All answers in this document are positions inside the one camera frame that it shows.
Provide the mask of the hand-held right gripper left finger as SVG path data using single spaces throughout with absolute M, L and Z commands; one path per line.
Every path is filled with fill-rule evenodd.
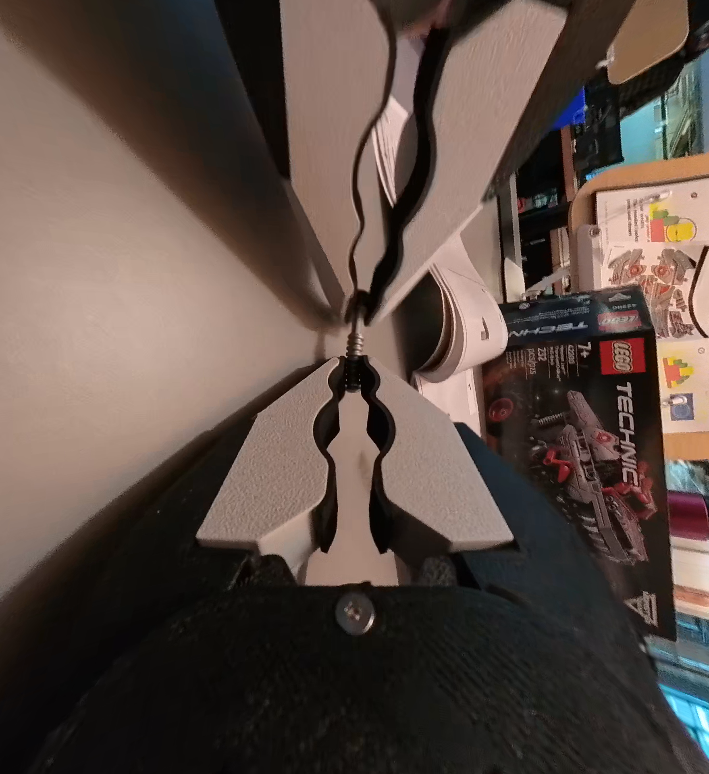
M 280 556 L 298 573 L 337 530 L 343 359 L 331 358 L 259 412 L 195 537 L 203 547 Z

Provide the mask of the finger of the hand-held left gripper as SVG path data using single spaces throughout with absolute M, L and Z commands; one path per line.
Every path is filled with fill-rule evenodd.
M 340 320 L 386 247 L 370 135 L 384 110 L 395 38 L 365 1 L 281 2 L 289 174 L 322 291 Z
M 568 20 L 557 2 L 439 5 L 416 74 L 416 154 L 389 215 L 367 324 L 400 303 L 475 215 Z

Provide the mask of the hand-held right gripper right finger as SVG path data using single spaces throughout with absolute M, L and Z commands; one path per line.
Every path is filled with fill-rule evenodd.
M 368 506 L 380 553 L 411 570 L 427 559 L 514 541 L 449 416 L 376 360 L 360 362 L 367 433 L 378 449 Z

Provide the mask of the toy shock absorber with spring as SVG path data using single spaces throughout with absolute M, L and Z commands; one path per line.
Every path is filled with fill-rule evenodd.
M 346 321 L 349 325 L 346 351 L 343 356 L 342 384 L 343 389 L 350 393 L 360 393 L 363 398 L 368 395 L 370 386 L 367 373 L 367 359 L 364 354 L 364 330 L 370 295 L 358 290 L 350 301 Z

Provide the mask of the white desk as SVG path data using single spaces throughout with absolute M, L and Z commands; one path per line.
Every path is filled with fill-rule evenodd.
M 0 617 L 335 354 L 214 2 L 0 2 Z

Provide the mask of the blue plastic bin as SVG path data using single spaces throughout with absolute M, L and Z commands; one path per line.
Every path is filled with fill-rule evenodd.
M 586 95 L 585 89 L 572 99 L 572 102 L 562 111 L 559 117 L 554 121 L 552 131 L 560 131 L 566 127 L 583 125 L 586 113 Z

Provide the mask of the small wooden board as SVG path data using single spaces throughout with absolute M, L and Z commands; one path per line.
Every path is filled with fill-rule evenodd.
M 668 59 L 688 31 L 688 1 L 635 1 L 608 48 L 607 79 L 620 85 Z

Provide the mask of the wooden display board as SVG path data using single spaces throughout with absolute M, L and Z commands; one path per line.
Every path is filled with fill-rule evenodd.
M 648 162 L 635 166 L 622 166 L 596 175 L 576 195 L 570 207 L 570 244 L 574 232 L 581 225 L 597 225 L 595 197 L 601 190 L 630 187 L 660 186 L 684 179 L 709 177 L 709 153 L 678 159 Z M 666 433 L 665 456 L 668 459 L 709 460 L 709 432 Z

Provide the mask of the black toy set box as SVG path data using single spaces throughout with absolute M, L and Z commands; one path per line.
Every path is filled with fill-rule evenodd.
M 591 549 L 645 635 L 676 640 L 655 328 L 638 285 L 499 306 L 489 446 Z

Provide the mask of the open white instruction booklet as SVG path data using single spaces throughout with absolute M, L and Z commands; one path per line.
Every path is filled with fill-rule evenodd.
M 380 185 L 390 206 L 406 187 L 416 151 L 413 114 L 391 95 L 371 132 Z M 405 298 L 411 383 L 453 422 L 481 435 L 478 368 L 500 357 L 507 326 L 500 307 L 476 271 L 462 237 L 436 251 L 429 270 Z

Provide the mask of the maroon tumbler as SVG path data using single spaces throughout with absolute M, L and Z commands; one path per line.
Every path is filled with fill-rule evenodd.
M 709 495 L 668 490 L 671 537 L 709 541 Z

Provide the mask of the white board bracket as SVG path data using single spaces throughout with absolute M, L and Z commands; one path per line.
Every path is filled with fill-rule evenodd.
M 583 293 L 601 289 L 604 252 L 600 227 L 597 225 L 577 227 L 570 246 L 572 291 Z

